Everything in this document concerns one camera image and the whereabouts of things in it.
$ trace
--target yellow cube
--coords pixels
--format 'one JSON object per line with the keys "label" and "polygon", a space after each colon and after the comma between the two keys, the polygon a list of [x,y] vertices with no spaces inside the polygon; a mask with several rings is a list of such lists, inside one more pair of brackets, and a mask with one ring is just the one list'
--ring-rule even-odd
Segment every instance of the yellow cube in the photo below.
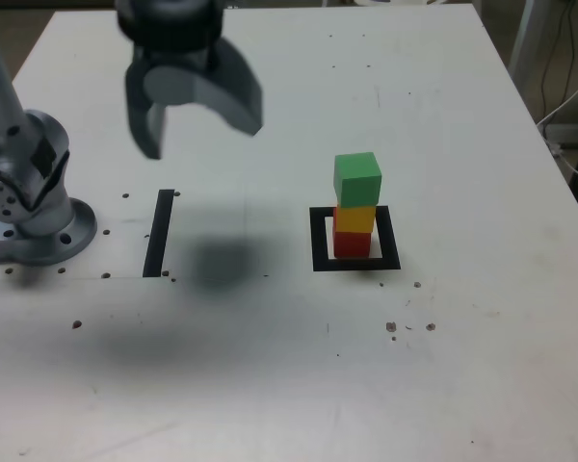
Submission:
{"label": "yellow cube", "polygon": [[336,207],[336,231],[339,233],[372,233],[376,207]]}

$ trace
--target black tape marking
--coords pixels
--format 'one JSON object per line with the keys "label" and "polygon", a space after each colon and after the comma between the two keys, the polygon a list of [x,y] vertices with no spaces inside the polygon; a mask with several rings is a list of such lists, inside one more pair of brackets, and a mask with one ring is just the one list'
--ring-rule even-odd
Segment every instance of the black tape marking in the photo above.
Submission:
{"label": "black tape marking", "polygon": [[152,230],[150,231],[147,253],[145,254],[144,277],[161,276],[167,236],[170,232],[173,191],[174,190],[160,190],[158,192]]}

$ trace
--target cable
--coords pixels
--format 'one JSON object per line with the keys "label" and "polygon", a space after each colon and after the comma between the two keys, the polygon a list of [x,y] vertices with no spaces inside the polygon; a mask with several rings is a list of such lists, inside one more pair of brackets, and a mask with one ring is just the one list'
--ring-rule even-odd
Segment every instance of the cable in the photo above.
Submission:
{"label": "cable", "polygon": [[558,111],[560,111],[562,108],[564,108],[569,101],[571,101],[572,99],[574,99],[574,98],[576,97],[577,94],[578,94],[578,90],[575,91],[574,94],[572,94],[571,96],[569,96],[569,98],[568,98],[561,106],[559,106],[559,107],[558,107],[557,109],[555,109],[552,113],[550,113],[549,115],[547,115],[546,117],[544,117],[542,120],[540,120],[540,121],[536,124],[536,126],[537,126],[537,127],[540,127],[541,124],[542,124],[543,122],[545,122],[548,118],[552,117],[554,114],[556,114],[556,113],[557,113]]}
{"label": "cable", "polygon": [[[565,13],[569,9],[569,7],[571,6],[571,3],[573,1],[574,0],[570,0],[567,3],[567,5],[565,5],[565,8],[561,12],[561,16],[559,16],[559,27],[557,28],[557,36],[555,37],[555,41],[552,43],[552,48],[550,49],[550,55],[548,56],[548,61],[546,61],[546,67],[543,70],[543,74],[541,74],[540,91],[541,91],[541,107],[542,107],[541,115],[542,116],[545,116],[546,109],[547,109],[546,91],[544,89],[544,85],[546,83],[546,76],[548,75],[548,70],[550,70],[550,63],[552,62],[552,58],[555,56],[555,51],[557,50],[557,45],[559,44],[559,39],[561,38],[561,32],[563,31],[563,21],[565,19]],[[541,135],[545,140],[547,139],[545,127],[542,127]]]}
{"label": "cable", "polygon": [[561,159],[571,171],[573,171],[576,175],[578,175],[578,170],[574,168],[573,165],[570,164],[569,161],[563,155],[560,155],[559,159]]}
{"label": "cable", "polygon": [[[569,82],[571,81],[571,74],[573,72],[574,64],[576,61],[576,44],[575,44],[575,40],[574,40],[574,26],[573,26],[573,22],[571,20],[571,13],[573,12],[575,6],[576,6],[576,0],[570,0],[569,10],[567,10],[567,24],[569,26],[569,43],[571,45],[571,61],[569,62],[569,70],[567,71],[567,78],[565,79],[565,89],[563,91],[563,95],[561,96],[561,102],[559,103],[559,105],[562,105],[564,103],[565,99],[567,98],[567,92],[569,91]],[[546,131],[546,129],[548,128],[548,125],[554,121],[555,118],[556,118],[556,115],[552,115],[552,118],[550,118],[543,125],[542,131],[543,131],[543,134],[546,138],[548,135],[548,132]]]}

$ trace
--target block tower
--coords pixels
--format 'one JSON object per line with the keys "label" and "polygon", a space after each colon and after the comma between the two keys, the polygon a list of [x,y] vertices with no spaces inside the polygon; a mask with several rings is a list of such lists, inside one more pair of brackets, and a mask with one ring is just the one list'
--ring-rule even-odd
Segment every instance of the block tower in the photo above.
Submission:
{"label": "block tower", "polygon": [[334,257],[368,258],[381,190],[381,170],[372,152],[334,159]]}

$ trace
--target red cube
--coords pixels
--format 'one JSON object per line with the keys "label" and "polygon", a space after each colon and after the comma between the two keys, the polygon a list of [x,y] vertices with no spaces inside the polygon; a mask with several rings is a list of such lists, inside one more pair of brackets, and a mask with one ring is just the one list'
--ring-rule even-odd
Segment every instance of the red cube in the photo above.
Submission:
{"label": "red cube", "polygon": [[340,233],[336,232],[336,208],[334,207],[334,257],[368,258],[370,256],[371,233]]}

